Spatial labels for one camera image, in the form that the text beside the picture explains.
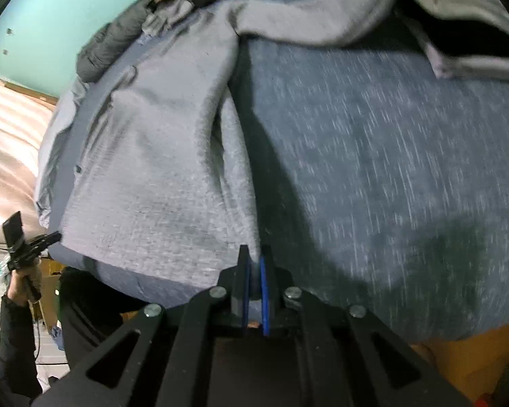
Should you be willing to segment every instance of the folded cloth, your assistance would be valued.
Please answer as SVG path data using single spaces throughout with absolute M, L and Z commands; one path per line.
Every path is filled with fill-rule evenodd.
M 62 336 L 62 329 L 58 326 L 53 326 L 50 331 L 51 337 L 55 342 L 58 350 L 64 350 L 64 339 Z
M 2 223 L 21 211 L 27 237 L 44 233 L 32 194 L 38 172 L 37 154 L 52 115 L 52 105 L 15 92 L 0 80 L 0 244 Z
M 397 7 L 438 78 L 509 81 L 509 13 L 499 0 L 401 0 Z
M 157 1 L 135 1 L 92 36 L 77 55 L 76 72 L 81 81 L 98 81 L 142 31 L 148 36 L 160 35 L 184 19 L 199 0 Z
M 0 312 L 2 297 L 6 294 L 11 282 L 11 272 L 7 268 L 7 263 L 9 262 L 9 260 L 10 255 L 6 254 L 4 255 L 4 258 L 0 261 Z M 30 279 L 32 286 L 38 292 L 41 291 L 42 287 L 42 271 L 38 268 L 39 263 L 40 258 L 38 257 L 34 260 L 34 268 L 31 269 L 30 274 L 28 275 L 28 278 Z M 30 301 L 30 303 L 36 303 L 38 300 L 34 298 L 34 295 L 29 295 L 28 301 Z
M 240 244 L 258 260 L 255 194 L 227 88 L 241 35 L 344 46 L 395 0 L 228 1 L 153 48 L 99 112 L 62 220 L 64 246 L 208 287 Z

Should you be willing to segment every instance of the blue fabric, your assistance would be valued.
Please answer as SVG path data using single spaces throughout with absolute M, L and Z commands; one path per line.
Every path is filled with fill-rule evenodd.
M 51 328 L 50 334 L 56 346 L 58 347 L 58 350 L 64 351 L 64 339 L 62 337 L 62 329 L 60 327 L 53 326 Z
M 51 231 L 97 105 L 152 44 L 131 46 L 83 102 L 59 163 Z M 298 286 L 363 303 L 410 341 L 509 322 L 509 83 L 437 80 L 390 17 L 346 50 L 242 39 L 229 86 L 261 238 Z M 62 246 L 50 252 L 165 306 L 196 292 Z

